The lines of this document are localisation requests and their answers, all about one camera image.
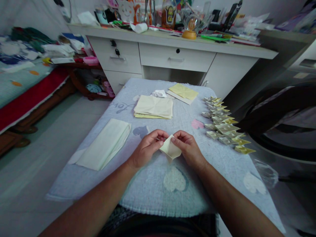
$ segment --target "red blanket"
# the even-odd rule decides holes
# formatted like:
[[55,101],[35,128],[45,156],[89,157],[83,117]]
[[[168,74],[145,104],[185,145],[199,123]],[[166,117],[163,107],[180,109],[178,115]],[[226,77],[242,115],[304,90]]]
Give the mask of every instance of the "red blanket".
[[68,77],[63,67],[55,68],[47,77],[0,109],[0,134],[27,117],[53,95]]

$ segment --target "plastic bag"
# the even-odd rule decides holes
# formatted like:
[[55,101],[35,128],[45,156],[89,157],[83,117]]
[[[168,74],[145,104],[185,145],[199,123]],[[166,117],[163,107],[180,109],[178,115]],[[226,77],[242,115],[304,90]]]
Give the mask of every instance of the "plastic bag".
[[255,167],[257,168],[263,182],[268,189],[273,189],[279,181],[279,174],[271,166],[263,163],[262,161],[253,160]]

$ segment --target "person's right hand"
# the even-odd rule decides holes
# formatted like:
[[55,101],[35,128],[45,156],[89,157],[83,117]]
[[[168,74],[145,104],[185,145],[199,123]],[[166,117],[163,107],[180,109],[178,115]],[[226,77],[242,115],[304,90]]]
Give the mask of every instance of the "person's right hand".
[[206,160],[194,137],[182,130],[177,131],[173,136],[171,142],[180,148],[188,165],[193,169],[203,168]]

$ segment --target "person's left hand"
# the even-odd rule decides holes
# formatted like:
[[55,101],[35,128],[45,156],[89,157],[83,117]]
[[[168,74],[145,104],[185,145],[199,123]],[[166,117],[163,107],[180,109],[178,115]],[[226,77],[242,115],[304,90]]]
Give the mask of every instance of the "person's left hand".
[[141,168],[146,165],[168,137],[169,135],[160,129],[147,134],[128,158],[129,164],[134,168]]

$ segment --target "desk drawer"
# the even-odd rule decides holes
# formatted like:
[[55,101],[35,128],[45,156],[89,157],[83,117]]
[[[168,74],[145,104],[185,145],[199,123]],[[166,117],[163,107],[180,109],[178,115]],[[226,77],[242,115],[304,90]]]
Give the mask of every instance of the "desk drawer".
[[108,79],[115,95],[123,88],[125,83],[131,78],[143,78],[141,74],[126,73],[126,72],[114,72],[104,71],[106,78]]
[[103,70],[142,73],[138,43],[115,39],[120,57],[111,46],[111,39],[89,36],[90,44],[98,57]]
[[216,55],[213,52],[139,43],[141,63],[145,66],[207,72]]

